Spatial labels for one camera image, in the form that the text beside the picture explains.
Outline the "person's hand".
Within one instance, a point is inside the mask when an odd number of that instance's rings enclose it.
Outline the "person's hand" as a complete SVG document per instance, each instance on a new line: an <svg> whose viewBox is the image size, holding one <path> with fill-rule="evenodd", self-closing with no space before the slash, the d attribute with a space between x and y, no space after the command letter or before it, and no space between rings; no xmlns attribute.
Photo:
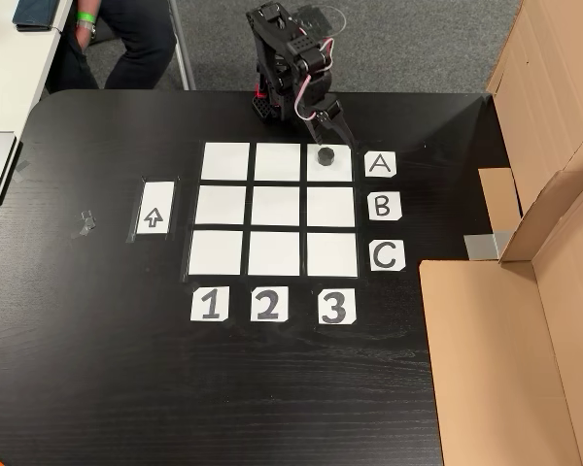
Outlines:
<svg viewBox="0 0 583 466"><path fill-rule="evenodd" d="M78 20L75 28L75 37L81 50L85 50L95 32L95 24L89 21Z"/></svg>

